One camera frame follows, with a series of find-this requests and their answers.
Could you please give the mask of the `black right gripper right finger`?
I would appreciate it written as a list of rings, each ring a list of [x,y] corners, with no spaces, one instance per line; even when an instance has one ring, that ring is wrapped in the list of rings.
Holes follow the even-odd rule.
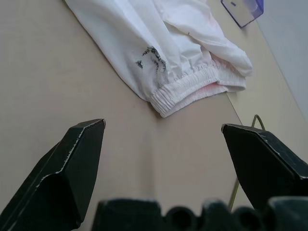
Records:
[[[264,209],[272,197],[308,196],[308,164],[271,132],[235,124],[221,131],[254,209]]]

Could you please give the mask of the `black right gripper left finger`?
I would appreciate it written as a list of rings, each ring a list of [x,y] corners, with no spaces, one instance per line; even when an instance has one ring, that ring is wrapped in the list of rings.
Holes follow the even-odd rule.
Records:
[[[71,127],[6,205],[0,214],[0,231],[78,229],[95,186],[104,129],[104,119]]]

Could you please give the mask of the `white and pink shirt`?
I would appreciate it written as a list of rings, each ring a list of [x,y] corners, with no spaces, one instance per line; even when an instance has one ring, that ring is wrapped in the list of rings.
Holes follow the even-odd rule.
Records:
[[[119,77],[167,117],[246,88],[253,66],[207,0],[64,0]]]

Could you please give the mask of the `purple tissue box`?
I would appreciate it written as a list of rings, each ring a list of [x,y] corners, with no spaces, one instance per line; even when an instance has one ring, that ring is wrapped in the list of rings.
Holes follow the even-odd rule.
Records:
[[[264,0],[220,0],[239,28],[247,26],[264,13]]]

